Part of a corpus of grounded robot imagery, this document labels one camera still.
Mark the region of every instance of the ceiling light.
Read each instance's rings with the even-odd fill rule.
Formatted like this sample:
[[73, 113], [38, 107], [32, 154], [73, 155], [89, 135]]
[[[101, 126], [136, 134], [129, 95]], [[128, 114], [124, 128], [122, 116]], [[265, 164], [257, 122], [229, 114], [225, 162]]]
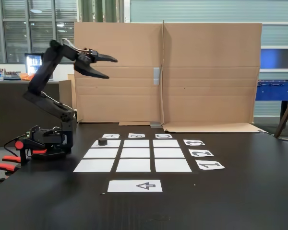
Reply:
[[36, 9], [31, 9], [30, 11], [31, 11], [32, 13], [42, 13], [42, 11], [36, 10]]

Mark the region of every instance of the robotic arm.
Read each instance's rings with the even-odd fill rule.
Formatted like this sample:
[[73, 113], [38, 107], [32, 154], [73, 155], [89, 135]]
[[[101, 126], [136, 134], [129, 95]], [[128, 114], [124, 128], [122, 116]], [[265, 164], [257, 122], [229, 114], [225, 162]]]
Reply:
[[77, 49], [74, 46], [61, 45], [55, 40], [50, 42], [50, 47], [44, 54], [44, 63], [30, 81], [24, 98], [60, 119], [61, 127], [41, 129], [35, 126], [30, 129], [26, 137], [18, 138], [15, 146], [20, 151], [22, 164], [27, 161], [25, 150], [31, 150], [33, 159], [51, 160], [70, 153], [73, 146], [77, 123], [74, 111], [43, 92], [50, 76], [63, 57], [74, 61], [75, 71], [103, 79], [109, 79], [109, 76], [93, 69], [90, 64], [97, 61], [117, 62], [115, 58], [99, 54], [92, 49]]

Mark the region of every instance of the white paper square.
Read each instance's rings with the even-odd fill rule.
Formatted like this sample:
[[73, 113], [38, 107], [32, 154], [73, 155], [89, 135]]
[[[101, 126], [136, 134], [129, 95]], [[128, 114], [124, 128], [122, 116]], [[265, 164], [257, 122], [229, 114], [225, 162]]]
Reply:
[[96, 140], [91, 148], [118, 148], [119, 146], [120, 140], [108, 140], [107, 145], [98, 145], [98, 140]]
[[119, 134], [104, 134], [102, 137], [107, 138], [107, 139], [118, 139], [120, 135]]
[[155, 159], [156, 172], [184, 173], [192, 172], [185, 159]]
[[114, 159], [85, 159], [74, 170], [74, 173], [108, 173], [111, 171]]
[[128, 135], [128, 138], [144, 138], [145, 134], [142, 133], [130, 133]]
[[150, 172], [149, 159], [120, 159], [116, 172]]
[[158, 139], [169, 139], [173, 138], [171, 134], [166, 134], [166, 133], [161, 133], [161, 134], [156, 134], [156, 138]]
[[201, 140], [183, 140], [186, 145], [197, 146], [205, 145]]
[[149, 147], [149, 140], [125, 140], [123, 147]]
[[212, 157], [213, 154], [209, 150], [196, 150], [189, 149], [191, 156], [193, 157]]
[[83, 158], [115, 158], [118, 150], [117, 148], [89, 149]]
[[108, 193], [162, 192], [160, 180], [114, 180], [109, 181]]
[[198, 167], [203, 170], [224, 169], [225, 167], [217, 161], [199, 161], [195, 160]]
[[179, 148], [154, 148], [155, 158], [184, 158]]
[[123, 148], [121, 158], [149, 158], [149, 148]]
[[177, 140], [153, 140], [154, 147], [178, 147]]

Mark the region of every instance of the cardboard box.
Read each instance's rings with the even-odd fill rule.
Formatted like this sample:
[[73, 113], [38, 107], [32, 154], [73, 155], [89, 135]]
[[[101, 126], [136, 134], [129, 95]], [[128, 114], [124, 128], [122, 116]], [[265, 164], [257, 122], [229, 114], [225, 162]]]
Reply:
[[162, 58], [160, 24], [75, 23], [75, 45], [119, 60], [92, 65], [109, 80], [75, 73], [80, 122], [160, 120], [160, 89], [153, 80]]
[[[174, 132], [258, 132], [250, 125], [259, 23], [75, 23], [75, 44], [115, 57], [75, 73], [80, 122], [160, 121]], [[154, 83], [160, 68], [160, 84]]]

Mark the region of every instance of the desk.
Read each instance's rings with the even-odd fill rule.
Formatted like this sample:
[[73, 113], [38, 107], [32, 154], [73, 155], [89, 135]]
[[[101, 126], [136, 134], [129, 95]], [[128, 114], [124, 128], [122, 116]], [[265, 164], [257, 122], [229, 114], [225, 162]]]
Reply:
[[[268, 134], [173, 133], [190, 173], [73, 173], [103, 134], [164, 133], [118, 124], [77, 132], [66, 160], [30, 161], [0, 184], [0, 230], [288, 230], [288, 144]], [[184, 138], [203, 141], [214, 156], [201, 160], [225, 169], [200, 170]], [[157, 179], [163, 192], [107, 193], [119, 179]]]

